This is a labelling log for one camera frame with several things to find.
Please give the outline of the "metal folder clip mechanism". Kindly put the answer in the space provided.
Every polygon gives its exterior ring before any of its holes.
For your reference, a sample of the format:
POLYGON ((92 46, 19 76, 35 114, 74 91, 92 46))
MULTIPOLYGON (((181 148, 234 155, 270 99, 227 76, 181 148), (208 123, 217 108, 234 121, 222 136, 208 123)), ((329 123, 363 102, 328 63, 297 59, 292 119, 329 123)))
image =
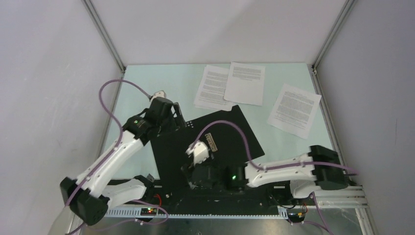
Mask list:
POLYGON ((216 152, 218 150, 218 148, 217 148, 217 145, 216 145, 216 143, 215 143, 215 141, 213 139, 212 134, 211 133, 206 133, 205 134, 205 138, 206 138, 206 140, 207 140, 207 142, 208 142, 208 144, 210 146, 211 151, 212 152, 216 152))

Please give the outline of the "red black clip folder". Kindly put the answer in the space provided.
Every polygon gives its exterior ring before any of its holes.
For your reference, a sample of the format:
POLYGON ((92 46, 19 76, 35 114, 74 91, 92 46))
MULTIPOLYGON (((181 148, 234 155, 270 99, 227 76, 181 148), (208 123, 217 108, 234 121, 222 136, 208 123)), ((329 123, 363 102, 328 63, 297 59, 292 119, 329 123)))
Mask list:
POLYGON ((194 119, 184 129, 161 135, 151 141, 161 186, 166 191, 181 188, 211 187, 239 188, 242 167, 248 161, 243 133, 247 139, 251 159, 264 156, 259 141, 238 105, 231 111, 217 111, 194 119), (207 146, 209 157, 192 166, 193 158, 185 152, 203 128, 217 124, 203 132, 199 140, 207 146))

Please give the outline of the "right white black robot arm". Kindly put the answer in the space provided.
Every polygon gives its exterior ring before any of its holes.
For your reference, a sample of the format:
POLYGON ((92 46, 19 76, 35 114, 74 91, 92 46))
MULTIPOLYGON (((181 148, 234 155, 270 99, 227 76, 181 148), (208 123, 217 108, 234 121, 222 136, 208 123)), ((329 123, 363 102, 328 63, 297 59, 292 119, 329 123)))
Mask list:
POLYGON ((285 200, 296 205, 315 190, 341 190, 349 185, 338 153, 320 145, 311 146, 308 153, 264 165, 217 165, 207 146, 200 143, 186 152, 192 162, 183 165, 181 171, 191 189, 232 192, 288 182, 285 200))

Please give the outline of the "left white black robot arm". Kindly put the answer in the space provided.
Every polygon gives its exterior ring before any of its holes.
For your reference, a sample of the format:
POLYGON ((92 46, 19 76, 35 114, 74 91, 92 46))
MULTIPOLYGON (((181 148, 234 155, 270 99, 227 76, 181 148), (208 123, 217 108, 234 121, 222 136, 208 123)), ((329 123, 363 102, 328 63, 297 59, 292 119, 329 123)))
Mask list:
POLYGON ((133 178, 117 186, 108 183, 123 164, 149 141, 186 127, 180 106, 164 97, 151 98, 150 106, 127 119, 118 139, 76 179, 60 183, 63 201, 88 226, 98 223, 108 209, 138 199, 154 200, 155 191, 145 179, 133 178))

